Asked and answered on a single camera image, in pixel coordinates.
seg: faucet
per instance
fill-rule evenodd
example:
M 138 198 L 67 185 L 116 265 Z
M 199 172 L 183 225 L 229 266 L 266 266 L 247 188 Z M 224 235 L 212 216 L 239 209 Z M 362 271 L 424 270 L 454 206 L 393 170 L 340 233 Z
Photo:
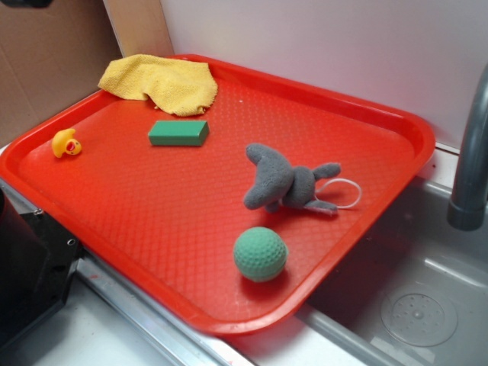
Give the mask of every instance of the faucet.
M 483 224 L 488 196 L 488 65 L 481 74 L 457 162 L 448 222 L 463 231 Z

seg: gray stuffed dog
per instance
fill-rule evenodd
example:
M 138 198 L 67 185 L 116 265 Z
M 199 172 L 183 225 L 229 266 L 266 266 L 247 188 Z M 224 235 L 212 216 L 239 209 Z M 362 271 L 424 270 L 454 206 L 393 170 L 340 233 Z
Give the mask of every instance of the gray stuffed dog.
M 244 205 L 250 210 L 264 207 L 274 213 L 282 204 L 331 215 L 337 213 L 336 205 L 316 198 L 315 182 L 335 177 L 341 172 L 340 164 L 323 164 L 314 170 L 292 167 L 278 151 L 260 143 L 248 145 L 246 155 L 257 168 L 255 184 L 244 197 Z

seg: tray rim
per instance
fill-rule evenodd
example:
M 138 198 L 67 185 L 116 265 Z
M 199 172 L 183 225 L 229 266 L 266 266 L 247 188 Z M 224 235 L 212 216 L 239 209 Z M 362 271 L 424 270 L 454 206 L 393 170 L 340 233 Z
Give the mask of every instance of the tray rim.
M 383 194 L 375 201 L 375 203 L 368 207 L 367 216 L 369 217 L 373 216 L 378 218 L 388 208 L 388 206 L 391 204 L 391 202 L 393 202 L 398 194 L 400 194 L 400 192 L 409 184 L 409 182 L 414 178 L 416 173 L 430 159 L 434 152 L 434 133 L 432 132 L 432 129 L 427 124 L 427 122 L 424 121 L 422 118 L 416 116 L 415 114 L 411 114 L 406 111 L 401 111 L 396 108 L 391 108 L 371 101 L 366 101 L 364 99 L 352 97 L 350 95 L 344 95 L 335 91 L 318 88 L 312 85 L 303 84 L 301 82 L 284 79 L 279 76 L 270 75 L 252 69 L 247 69 L 241 66 L 232 65 L 204 56 L 185 54 L 173 57 L 177 59 L 188 59 L 195 62 L 209 63 L 210 71 L 216 79 L 221 78 L 222 75 L 225 75 L 226 72 L 230 72 L 232 75 L 237 75 L 239 77 L 245 76 L 246 80 L 240 80 L 240 82 L 247 83 L 248 85 L 246 86 L 249 86 L 250 88 L 253 87 L 252 83 L 254 83 L 256 80 L 262 80 L 262 82 L 267 82 L 269 84 L 269 88 L 268 90 L 265 90 L 265 92 L 272 93 L 277 86 L 284 86 L 285 95 L 282 95 L 282 98 L 289 98 L 288 95 L 291 95 L 291 93 L 288 93 L 287 91 L 298 90 L 302 92 L 298 93 L 300 95 L 300 100 L 303 100 L 304 98 L 308 98 L 310 96 L 316 96 L 315 98 L 311 98 L 310 100 L 308 100 L 307 105 L 316 106 L 314 104 L 317 104 L 320 102 L 320 100 L 327 98 L 327 101 L 331 104 L 339 103 L 340 111 L 342 111 L 342 113 L 353 114 L 359 109 L 361 111 L 364 111 L 364 118 L 367 118 L 372 114 L 379 117 L 384 117 L 378 118 L 377 123 L 384 123 L 386 124 L 386 126 L 377 125 L 378 127 L 385 128 L 401 136 L 404 136 L 411 143 L 411 139 L 418 139 L 419 143 L 413 146 L 415 154 L 414 158 L 409 162 L 407 167 L 402 170 L 402 173 L 395 178 L 395 180 L 383 192 Z M 17 177 L 14 173 L 15 166 L 23 159 L 24 156 L 26 156 L 32 150 L 32 148 L 38 147 L 39 145 L 50 140 L 46 140 L 45 138 L 41 137 L 53 136 L 53 134 L 59 129 L 69 128 L 73 125 L 73 121 L 79 121 L 79 115 L 77 115 L 75 118 L 70 118 L 70 116 L 75 112 L 82 112 L 85 116 L 88 116 L 94 111 L 97 111 L 98 109 L 109 105 L 113 101 L 118 100 L 120 100 L 118 97 L 110 95 L 105 91 L 97 91 L 94 94 L 83 99 L 79 103 L 76 103 L 73 106 L 65 109 L 59 114 L 41 123 L 34 129 L 28 131 L 24 135 L 18 137 L 0 155 L 0 176 L 2 176 L 3 179 L 7 181 L 7 183 L 17 189 L 33 204 L 36 204 L 38 207 L 42 207 L 47 212 L 50 212 L 50 214 L 55 214 L 56 218 L 63 225 L 65 225 L 69 230 L 73 230 L 72 227 L 76 226 L 75 220 L 72 219 L 69 215 L 63 214 L 63 212 L 57 212 L 59 210 L 59 207 L 54 207 L 53 204 L 51 204 L 49 200 L 44 198 L 42 194 L 40 194 L 34 187 L 26 184 L 19 177 Z M 352 238 L 357 238 L 360 235 L 364 234 L 364 232 L 371 225 L 374 224 L 374 220 L 366 220 L 368 222 L 363 223 L 365 219 L 361 217 L 359 222 L 353 225 L 353 227 L 338 241 L 338 243 L 343 241 L 351 241 Z M 83 234 L 79 236 L 80 238 L 83 238 L 86 235 Z M 330 255 L 328 256 L 335 255 L 336 257 L 338 256 L 340 258 L 343 258 L 344 255 L 346 255 L 347 252 L 352 249 L 352 247 L 354 247 L 354 241 L 351 245 L 348 246 L 345 252 L 343 252 L 343 246 L 335 245 L 332 247 L 331 252 L 329 253 Z M 105 256 L 101 258 L 108 262 L 109 265 L 114 266 L 119 271 L 119 266 L 115 264 L 114 261 L 112 261 L 110 258 L 107 258 L 107 252 L 110 251 L 112 251 L 114 254 L 120 255 L 120 253 L 115 253 L 114 249 L 111 250 L 108 247 L 105 248 Z M 178 295 L 178 299 L 176 301 L 173 301 L 173 303 L 178 303 L 177 306 L 168 306 L 168 308 L 171 311 L 174 311 L 177 315 L 179 315 L 186 322 L 190 323 L 192 326 L 198 328 L 199 330 L 209 332 L 217 336 L 229 336 L 255 332 L 257 330 L 264 329 L 268 326 L 271 326 L 272 324 L 280 322 L 286 319 L 288 316 L 292 315 L 306 300 L 307 295 L 310 294 L 330 272 L 330 269 L 328 271 L 320 271 L 321 268 L 324 269 L 325 267 L 329 266 L 327 262 L 327 258 L 323 258 L 323 260 L 314 268 L 312 273 L 310 273 L 303 280 L 303 282 L 291 292 L 290 296 L 288 296 L 288 298 L 283 303 L 281 303 L 279 307 L 276 307 L 275 309 L 273 309 L 269 313 L 264 314 L 263 316 L 247 319 L 246 321 L 230 322 L 216 319 L 212 316 L 209 316 L 208 314 L 206 316 L 202 316 L 202 314 L 196 315 L 196 305 L 190 303 L 190 301 L 186 297 L 183 297 L 179 293 L 176 293 L 176 295 Z M 161 292 L 159 282 L 156 282 L 154 280 L 148 281 L 151 280 L 151 278 L 145 276 L 143 271 L 141 272 L 141 268 L 139 268 L 139 266 L 132 264 L 132 268 L 128 268 L 127 263 L 125 265 L 125 271 L 129 272 L 131 269 L 133 269 L 133 271 L 131 272 L 131 275 L 133 276 L 133 278 L 131 279 L 132 282 L 138 283 L 139 285 L 142 280 L 144 283 L 143 289 L 151 294 L 152 297 L 156 298 L 160 303 L 166 305 L 165 299 L 163 299 L 164 296 L 161 296 L 161 294 L 159 296 L 153 295 L 154 291 L 151 291 L 152 289 L 157 287 L 158 291 Z M 171 288 L 166 288 L 166 290 L 168 291 L 168 293 L 171 292 L 172 297 L 175 298 L 176 291 L 171 291 Z

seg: yellow towel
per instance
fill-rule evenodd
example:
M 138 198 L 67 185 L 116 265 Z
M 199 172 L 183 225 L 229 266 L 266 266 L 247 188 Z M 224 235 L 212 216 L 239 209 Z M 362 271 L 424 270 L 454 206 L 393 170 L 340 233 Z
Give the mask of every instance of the yellow towel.
M 207 63 L 133 55 L 112 61 L 98 87 L 123 99 L 151 98 L 169 114 L 203 114 L 217 95 Z

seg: sink basin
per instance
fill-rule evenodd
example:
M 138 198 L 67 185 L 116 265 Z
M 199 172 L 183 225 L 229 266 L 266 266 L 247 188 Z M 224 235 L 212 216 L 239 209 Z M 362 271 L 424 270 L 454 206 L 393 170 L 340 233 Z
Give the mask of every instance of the sink basin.
M 451 228 L 449 195 L 416 178 L 307 301 L 371 364 L 488 364 L 488 224 Z

